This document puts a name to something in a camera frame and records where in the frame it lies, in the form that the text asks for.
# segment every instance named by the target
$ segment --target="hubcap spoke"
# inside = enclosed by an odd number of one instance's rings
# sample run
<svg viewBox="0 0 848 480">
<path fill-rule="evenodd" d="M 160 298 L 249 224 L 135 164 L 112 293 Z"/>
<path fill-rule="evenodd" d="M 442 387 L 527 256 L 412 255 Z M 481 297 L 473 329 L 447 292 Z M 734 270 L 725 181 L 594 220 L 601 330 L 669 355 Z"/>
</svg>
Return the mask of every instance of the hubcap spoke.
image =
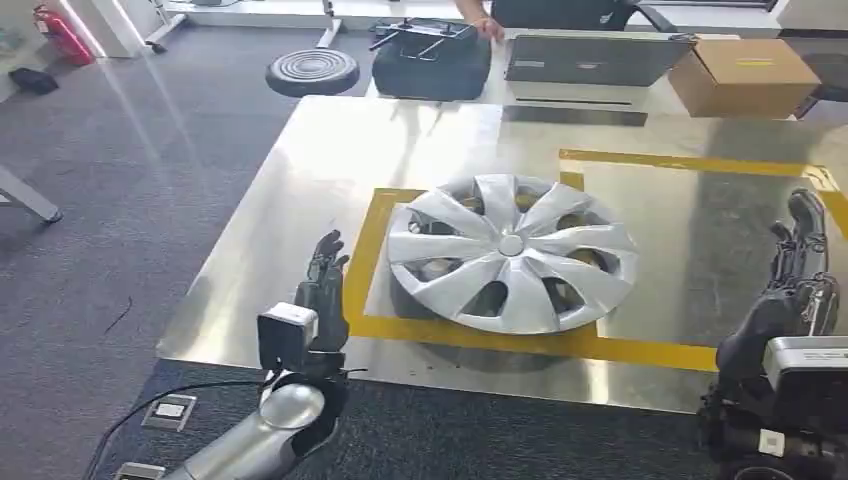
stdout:
<svg viewBox="0 0 848 480">
<path fill-rule="evenodd" d="M 592 197 L 589 195 L 556 183 L 521 217 L 516 231 L 525 236 L 533 236 L 553 228 L 560 218 L 585 210 L 591 203 Z"/>
<path fill-rule="evenodd" d="M 636 251 L 636 245 L 621 223 L 566 228 L 549 235 L 529 238 L 527 246 L 563 257 L 581 248 L 600 250 L 616 256 Z"/>
<path fill-rule="evenodd" d="M 491 242 L 456 235 L 392 232 L 389 239 L 389 258 L 392 263 L 436 258 L 458 258 L 466 261 L 482 257 L 493 250 Z"/>
<path fill-rule="evenodd" d="M 507 235 L 515 230 L 518 207 L 515 205 L 515 177 L 512 175 L 479 175 L 474 178 L 483 197 L 484 216 L 495 230 Z"/>
<path fill-rule="evenodd" d="M 489 222 L 441 190 L 422 194 L 409 204 L 409 208 L 446 223 L 465 236 L 479 240 L 495 238 L 495 230 Z"/>
<path fill-rule="evenodd" d="M 627 295 L 630 284 L 598 267 L 571 258 L 557 257 L 538 250 L 527 253 L 541 276 L 552 276 L 571 285 L 586 306 L 609 312 Z"/>
<path fill-rule="evenodd" d="M 427 283 L 411 292 L 424 305 L 435 305 L 434 311 L 454 318 L 487 284 L 498 278 L 506 260 L 497 253 L 463 264 L 453 272 Z"/>
<path fill-rule="evenodd" d="M 525 260 L 510 259 L 499 279 L 507 288 L 500 315 L 507 332 L 530 334 L 559 330 L 559 320 L 548 291 Z"/>
</svg>

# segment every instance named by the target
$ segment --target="black bag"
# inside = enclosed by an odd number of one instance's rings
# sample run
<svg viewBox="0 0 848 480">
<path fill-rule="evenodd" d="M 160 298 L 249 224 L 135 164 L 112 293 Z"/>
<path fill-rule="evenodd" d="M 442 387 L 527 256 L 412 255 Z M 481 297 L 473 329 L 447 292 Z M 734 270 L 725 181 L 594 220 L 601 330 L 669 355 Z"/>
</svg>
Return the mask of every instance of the black bag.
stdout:
<svg viewBox="0 0 848 480">
<path fill-rule="evenodd" d="M 444 21 L 415 18 L 411 23 L 437 24 Z M 454 31 L 467 25 L 452 24 Z M 471 28 L 462 39 L 448 40 L 427 60 L 410 58 L 431 46 L 436 39 L 401 35 L 383 45 L 374 58 L 371 76 L 377 90 L 398 98 L 452 102 L 474 100 L 483 92 L 492 62 L 489 40 Z"/>
<path fill-rule="evenodd" d="M 9 77 L 23 91 L 33 92 L 39 95 L 47 95 L 59 88 L 59 84 L 52 75 L 32 70 L 30 68 L 18 68 L 9 72 Z"/>
</svg>

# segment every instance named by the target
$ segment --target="hubcap center cap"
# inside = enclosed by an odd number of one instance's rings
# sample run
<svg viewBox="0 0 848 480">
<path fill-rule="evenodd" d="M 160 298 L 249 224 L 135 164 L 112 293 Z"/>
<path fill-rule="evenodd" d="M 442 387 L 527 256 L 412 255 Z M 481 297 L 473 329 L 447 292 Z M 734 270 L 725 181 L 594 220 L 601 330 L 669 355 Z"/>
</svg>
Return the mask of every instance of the hubcap center cap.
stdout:
<svg viewBox="0 0 848 480">
<path fill-rule="evenodd" d="M 524 251 L 524 240 L 518 235 L 507 235 L 501 239 L 498 250 L 507 257 L 514 257 Z"/>
</svg>

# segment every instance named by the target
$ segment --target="cardboard box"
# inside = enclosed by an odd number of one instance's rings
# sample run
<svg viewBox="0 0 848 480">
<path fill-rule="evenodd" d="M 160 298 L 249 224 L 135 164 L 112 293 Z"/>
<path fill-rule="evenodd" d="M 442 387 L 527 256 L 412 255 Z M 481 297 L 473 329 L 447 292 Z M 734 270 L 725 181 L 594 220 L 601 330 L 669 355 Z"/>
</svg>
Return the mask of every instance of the cardboard box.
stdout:
<svg viewBox="0 0 848 480">
<path fill-rule="evenodd" d="M 820 85 L 783 40 L 701 40 L 669 81 L 693 117 L 786 118 Z"/>
</svg>

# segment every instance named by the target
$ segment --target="robotic arm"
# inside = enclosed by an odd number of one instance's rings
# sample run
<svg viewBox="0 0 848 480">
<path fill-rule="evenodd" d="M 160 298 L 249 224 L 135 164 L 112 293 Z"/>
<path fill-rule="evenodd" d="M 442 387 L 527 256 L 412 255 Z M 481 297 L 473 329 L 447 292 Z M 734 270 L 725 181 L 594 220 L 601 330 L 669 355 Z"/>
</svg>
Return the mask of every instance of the robotic arm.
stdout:
<svg viewBox="0 0 848 480">
<path fill-rule="evenodd" d="M 259 409 L 164 480 L 278 480 L 331 438 L 347 401 L 339 237 L 318 243 L 296 305 L 257 319 L 260 363 L 275 378 Z"/>
<path fill-rule="evenodd" d="M 830 336 L 839 285 L 828 272 L 824 208 L 803 189 L 778 223 L 766 288 L 718 347 L 718 381 L 698 412 L 719 478 L 848 478 L 848 337 Z"/>
</svg>

